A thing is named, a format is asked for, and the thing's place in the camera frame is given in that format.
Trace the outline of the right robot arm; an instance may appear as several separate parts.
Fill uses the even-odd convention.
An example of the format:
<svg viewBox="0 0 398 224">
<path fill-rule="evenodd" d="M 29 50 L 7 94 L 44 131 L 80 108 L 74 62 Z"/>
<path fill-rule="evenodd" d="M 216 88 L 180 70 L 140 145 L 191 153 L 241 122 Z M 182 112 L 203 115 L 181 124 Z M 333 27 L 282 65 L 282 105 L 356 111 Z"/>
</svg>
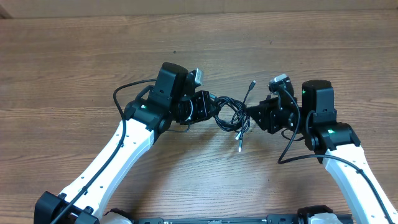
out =
<svg viewBox="0 0 398 224">
<path fill-rule="evenodd" d="M 269 82 L 270 95 L 248 115 L 264 131 L 302 134 L 306 147 L 332 176 L 357 223 L 397 223 L 397 210 L 375 178 L 353 128 L 337 120 L 334 90 L 327 80 L 302 84 L 302 105 L 290 79 Z"/>
</svg>

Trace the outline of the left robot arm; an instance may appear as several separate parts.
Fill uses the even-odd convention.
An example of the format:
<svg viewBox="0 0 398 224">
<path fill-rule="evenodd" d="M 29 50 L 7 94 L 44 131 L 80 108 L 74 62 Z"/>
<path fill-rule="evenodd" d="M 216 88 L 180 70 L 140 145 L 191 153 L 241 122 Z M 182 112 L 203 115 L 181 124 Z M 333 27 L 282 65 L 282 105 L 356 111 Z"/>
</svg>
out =
<svg viewBox="0 0 398 224">
<path fill-rule="evenodd" d="M 34 223 L 99 223 L 113 193 L 137 160 L 169 130 L 172 122 L 190 126 L 210 119 L 213 96 L 197 88 L 204 73 L 174 63 L 162 64 L 155 79 L 119 107 L 121 121 L 93 162 L 58 195 L 44 192 L 34 208 Z"/>
</svg>

